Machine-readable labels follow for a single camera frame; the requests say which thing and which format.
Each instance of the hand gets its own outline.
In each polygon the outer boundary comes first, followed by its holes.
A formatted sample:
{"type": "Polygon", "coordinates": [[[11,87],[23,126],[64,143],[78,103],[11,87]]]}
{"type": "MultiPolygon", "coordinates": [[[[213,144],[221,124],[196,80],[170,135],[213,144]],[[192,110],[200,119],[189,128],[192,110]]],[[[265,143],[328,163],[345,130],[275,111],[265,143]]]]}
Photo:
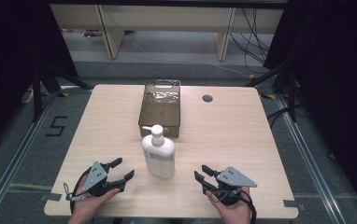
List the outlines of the hand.
{"type": "MultiPolygon", "coordinates": [[[[249,187],[242,187],[242,190],[250,195],[249,187]]],[[[218,198],[210,191],[206,191],[206,195],[210,199],[210,202],[217,208],[225,224],[249,224],[250,223],[250,208],[242,201],[227,206],[218,202],[218,198]]],[[[240,197],[249,201],[248,196],[241,192],[240,197]]]]}
{"type": "MultiPolygon", "coordinates": [[[[76,195],[81,193],[81,189],[85,184],[87,175],[82,177],[79,187],[77,189],[76,195]]],[[[97,212],[97,209],[106,201],[114,197],[119,193],[119,189],[112,189],[100,197],[91,197],[89,193],[86,193],[85,196],[89,197],[83,201],[77,201],[74,204],[73,216],[71,216],[68,221],[69,224],[80,224],[88,222],[97,212]]]]}

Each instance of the white lotion bottle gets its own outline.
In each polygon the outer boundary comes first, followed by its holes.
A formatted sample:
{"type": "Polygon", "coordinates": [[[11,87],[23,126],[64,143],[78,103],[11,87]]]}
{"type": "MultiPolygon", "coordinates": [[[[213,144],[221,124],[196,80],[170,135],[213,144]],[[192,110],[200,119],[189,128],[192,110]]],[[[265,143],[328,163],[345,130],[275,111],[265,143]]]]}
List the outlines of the white lotion bottle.
{"type": "Polygon", "coordinates": [[[143,129],[151,130],[141,141],[149,172],[162,178],[172,177],[175,174],[175,143],[164,137],[161,125],[143,129]]]}

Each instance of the table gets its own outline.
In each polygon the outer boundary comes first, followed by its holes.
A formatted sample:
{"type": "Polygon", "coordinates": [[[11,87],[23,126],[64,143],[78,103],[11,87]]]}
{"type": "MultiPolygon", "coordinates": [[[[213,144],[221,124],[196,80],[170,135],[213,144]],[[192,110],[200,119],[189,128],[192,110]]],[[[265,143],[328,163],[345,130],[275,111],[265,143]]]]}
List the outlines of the table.
{"type": "MultiPolygon", "coordinates": [[[[258,218],[295,218],[293,201],[273,135],[257,90],[241,87],[181,86],[181,125],[176,143],[176,173],[170,179],[151,175],[141,147],[138,118],[143,85],[98,85],[85,108],[78,129],[57,176],[52,193],[72,190],[79,176],[94,161],[119,157],[122,164],[110,171],[108,181],[135,169],[135,176],[99,210],[104,217],[220,217],[193,172],[201,165],[222,171],[234,166],[257,182],[250,193],[258,218]],[[202,97],[213,97],[210,103],[202,97]]],[[[206,176],[207,181],[215,180],[206,176]]],[[[49,216],[70,216],[69,202],[47,201],[49,216]]]]}

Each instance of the gray carpet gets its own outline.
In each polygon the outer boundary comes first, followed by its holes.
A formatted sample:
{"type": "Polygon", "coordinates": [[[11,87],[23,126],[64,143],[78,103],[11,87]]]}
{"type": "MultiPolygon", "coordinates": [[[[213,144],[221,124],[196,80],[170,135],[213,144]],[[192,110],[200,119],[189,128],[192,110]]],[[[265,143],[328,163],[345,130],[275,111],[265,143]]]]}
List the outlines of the gray carpet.
{"type": "MultiPolygon", "coordinates": [[[[81,80],[88,84],[144,84],[150,78],[179,79],[181,85],[200,86],[243,86],[253,73],[246,66],[224,66],[240,71],[243,75],[223,70],[211,65],[167,64],[167,63],[76,63],[81,80]]],[[[251,67],[253,71],[265,72],[262,67],[251,67]]],[[[273,78],[260,84],[259,93],[270,93],[273,78]]],[[[60,79],[62,85],[71,85],[60,79]]],[[[64,156],[77,129],[83,110],[90,97],[89,93],[69,93],[53,102],[36,139],[21,164],[10,189],[0,205],[0,223],[65,223],[67,217],[48,217],[44,214],[45,203],[40,201],[48,193],[58,175],[64,156]],[[56,125],[65,126],[60,136],[50,125],[56,117],[56,125]]],[[[278,111],[273,99],[262,99],[266,115],[278,111]]],[[[328,146],[319,135],[318,128],[308,117],[304,108],[296,109],[298,126],[305,137],[312,154],[320,166],[328,185],[336,196],[348,223],[357,223],[357,196],[339,165],[327,158],[328,146]]],[[[0,176],[5,171],[33,118],[33,105],[18,107],[10,123],[0,134],[0,176]]],[[[272,132],[287,173],[293,194],[298,203],[306,209],[300,211],[294,220],[260,219],[257,223],[332,223],[324,204],[310,178],[303,159],[287,128],[283,117],[277,118],[272,132]]],[[[94,223],[112,223],[109,218],[97,218],[94,223]]]]}

